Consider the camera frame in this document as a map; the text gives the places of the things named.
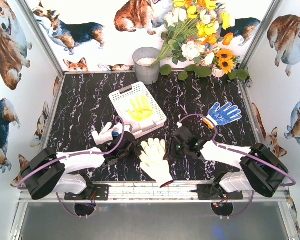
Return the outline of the cream glove red cuff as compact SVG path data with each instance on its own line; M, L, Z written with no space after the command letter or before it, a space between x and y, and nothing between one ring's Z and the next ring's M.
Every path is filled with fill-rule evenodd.
M142 154L139 158L141 160L141 169L151 179L156 181L159 188L166 187L174 182L167 160L163 160L162 158L156 160L153 157L148 157L146 154Z

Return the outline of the yellow coated work glove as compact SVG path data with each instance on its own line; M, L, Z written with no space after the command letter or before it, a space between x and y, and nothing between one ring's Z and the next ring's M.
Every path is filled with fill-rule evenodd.
M129 100L132 109L126 112L136 122L141 122L153 115L153 109L145 95L137 95Z

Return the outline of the white plastic storage basket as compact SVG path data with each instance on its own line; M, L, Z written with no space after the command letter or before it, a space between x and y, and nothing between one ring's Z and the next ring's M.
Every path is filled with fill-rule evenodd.
M152 128L148 128L146 131L138 131L133 132L133 122L134 120L127 113L127 110L132 110L132 106L130 104L130 99L133 99L135 96L144 95L147 97L148 102L150 103L153 115L149 118L152 118L155 125ZM137 82L127 87L124 87L120 90L116 90L109 94L109 99L115 108L117 114L123 119L124 125L130 125L130 131L135 136L135 138L140 138L144 135L147 135L155 130L162 128L167 120L166 115L148 91L146 86L142 82Z

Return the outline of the cream knit glove pair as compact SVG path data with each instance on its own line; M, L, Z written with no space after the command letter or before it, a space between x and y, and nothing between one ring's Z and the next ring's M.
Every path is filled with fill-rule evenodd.
M149 138L147 141L141 142L141 155L139 156L142 162L158 162L162 161L166 154L166 141L159 138Z

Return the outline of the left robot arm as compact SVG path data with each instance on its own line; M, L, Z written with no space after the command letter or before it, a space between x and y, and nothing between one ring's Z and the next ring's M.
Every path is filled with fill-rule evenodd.
M51 147L42 150L21 168L19 190L28 190L33 200L51 193L64 193L66 200L91 200L97 196L97 185L87 175L78 172L116 165L134 158L139 150L129 124L107 123L101 132L93 131L96 146L76 152L56 152Z

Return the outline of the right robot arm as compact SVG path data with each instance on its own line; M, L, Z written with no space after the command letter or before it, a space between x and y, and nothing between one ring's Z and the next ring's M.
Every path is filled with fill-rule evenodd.
M221 173L213 181L211 190L219 195L254 191L271 198L289 176L285 165L261 143L251 147L222 144L214 138L198 138L188 128L181 126L168 141L166 158L177 161L185 156L238 169L237 172Z

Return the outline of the white glove blue finger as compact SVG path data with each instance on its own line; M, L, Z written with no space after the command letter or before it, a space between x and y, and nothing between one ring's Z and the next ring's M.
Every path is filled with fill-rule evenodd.
M111 122L108 122L100 132L94 130L91 135L96 145L102 145L113 141L113 132L117 130L119 130L118 124L113 126Z

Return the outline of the blue dotted work glove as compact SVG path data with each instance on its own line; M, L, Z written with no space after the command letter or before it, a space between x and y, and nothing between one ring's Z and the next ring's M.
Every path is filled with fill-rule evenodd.
M237 105L231 102L225 103L223 106L216 102L208 111L208 115L203 119L210 129L214 126L224 126L229 123L238 121L242 118L241 110Z

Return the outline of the grey metal bucket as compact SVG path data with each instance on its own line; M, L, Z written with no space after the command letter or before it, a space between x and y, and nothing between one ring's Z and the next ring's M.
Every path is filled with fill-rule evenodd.
M157 82L160 73L160 63L156 62L160 51L154 47L141 47L137 49L132 59L136 78L145 85Z

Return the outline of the small sunflower pot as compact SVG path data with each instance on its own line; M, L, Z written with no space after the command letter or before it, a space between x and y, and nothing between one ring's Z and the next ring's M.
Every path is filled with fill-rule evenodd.
M241 57L235 55L231 50L218 48L214 52L211 74L216 78L224 75L231 76L239 68Z

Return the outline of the artificial flower bouquet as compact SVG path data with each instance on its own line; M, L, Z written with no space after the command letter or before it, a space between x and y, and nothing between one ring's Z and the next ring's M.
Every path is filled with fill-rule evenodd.
M166 31L163 44L153 65L171 59L179 62L202 63L216 53L218 34L235 26L235 17L219 0L174 0L172 10L163 19Z

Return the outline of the aluminium front rail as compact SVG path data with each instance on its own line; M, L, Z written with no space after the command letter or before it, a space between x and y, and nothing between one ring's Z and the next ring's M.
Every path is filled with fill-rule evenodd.
M212 181L191 180L174 181L172 184L159 188L154 181L122 181L122 182L93 182L95 185L109 185L108 200L100 203L199 203L199 202L220 202L222 199L216 197L199 198L199 193L193 192L197 185L208 185ZM284 202L289 195L289 188L279 187L272 198L264 197L259 193L254 193L254 202ZM249 202L252 191L242 191L242 195L231 196L230 202ZM32 200L27 190L22 190L18 199L19 203L58 203L55 193L51 193L40 200Z

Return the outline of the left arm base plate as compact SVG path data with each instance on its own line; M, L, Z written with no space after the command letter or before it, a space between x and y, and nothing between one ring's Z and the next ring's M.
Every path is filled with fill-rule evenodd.
M66 201L107 201L109 188L108 184L93 184L79 194L65 193L64 199Z

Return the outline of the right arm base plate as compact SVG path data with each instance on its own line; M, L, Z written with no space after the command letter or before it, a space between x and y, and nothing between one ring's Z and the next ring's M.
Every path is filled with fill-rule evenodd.
M199 200L223 200L226 197L229 200L242 200L244 198L241 191L227 193L212 184L197 184L196 189L190 190L190 192L196 193Z

